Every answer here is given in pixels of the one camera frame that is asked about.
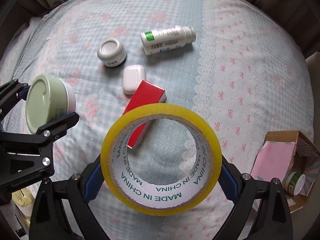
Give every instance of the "green lid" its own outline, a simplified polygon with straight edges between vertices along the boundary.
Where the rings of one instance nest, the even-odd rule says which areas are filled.
[[[67,112],[67,92],[58,78],[39,75],[32,82],[26,101],[26,120],[31,133]]]

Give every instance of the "red rectangular box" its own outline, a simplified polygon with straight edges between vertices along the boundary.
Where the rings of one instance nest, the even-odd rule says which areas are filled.
[[[154,103],[163,103],[166,100],[166,98],[167,96],[165,95],[165,91],[163,88],[158,87],[148,81],[142,80],[140,86],[137,88],[137,91],[133,94],[123,114],[139,106]],[[136,130],[134,130],[128,142],[129,148],[133,148],[141,143],[150,124],[151,121],[146,122],[140,125]]]

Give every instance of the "yellow packing tape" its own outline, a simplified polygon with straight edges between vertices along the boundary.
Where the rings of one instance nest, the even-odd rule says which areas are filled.
[[[131,169],[127,144],[132,132],[154,119],[183,124],[196,142],[196,161],[190,173],[169,185],[145,182]],[[210,125],[196,113],[165,103],[137,107],[120,117],[108,131],[101,149],[103,177],[113,194],[139,212],[168,216],[187,211],[209,195],[221,171],[221,148]]]

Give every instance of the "bedspread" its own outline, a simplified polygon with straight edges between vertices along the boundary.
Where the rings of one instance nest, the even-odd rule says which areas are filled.
[[[197,38],[181,49],[146,56],[141,32],[193,26]],[[117,37],[124,64],[104,67],[97,48]],[[269,130],[301,130],[313,139],[313,98],[304,57],[293,39],[243,0],[70,0],[33,18],[8,46],[0,80],[29,82],[44,73],[68,82],[76,94],[78,124],[54,144],[55,175],[81,173],[100,153],[111,125],[130,98],[122,92],[124,66],[140,64],[147,80],[163,87],[167,103],[191,109],[214,129],[224,157],[250,173]],[[4,120],[10,132],[29,133],[25,102]],[[169,120],[153,122],[132,168],[154,184],[173,183],[195,160],[190,133]],[[30,188],[35,195],[39,184]],[[68,203],[71,227],[80,234]],[[104,183],[89,204],[112,240],[211,239],[233,204],[220,186],[192,210],[170,217],[141,214],[119,202]]]

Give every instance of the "metal bolt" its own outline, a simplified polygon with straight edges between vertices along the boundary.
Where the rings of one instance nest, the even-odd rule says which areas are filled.
[[[49,166],[49,165],[50,165],[50,159],[49,159],[48,157],[44,157],[44,158],[42,159],[42,164],[43,164],[44,166]]]
[[[49,183],[49,178],[44,178],[44,179],[42,180],[42,182],[43,182],[44,184],[48,184],[48,183]]]
[[[45,131],[43,132],[43,135],[46,136],[46,137],[49,137],[49,136],[50,136],[50,131],[45,130]]]
[[[251,176],[248,173],[244,173],[242,174],[242,178],[244,178],[245,180],[249,180],[251,179]]]
[[[277,179],[277,178],[274,178],[272,181],[273,181],[274,184],[280,184],[280,180]]]
[[[80,177],[81,177],[81,175],[80,175],[79,173],[75,173],[75,174],[73,174],[73,175],[71,176],[71,179],[73,179],[73,180],[78,180],[78,179],[80,179]]]

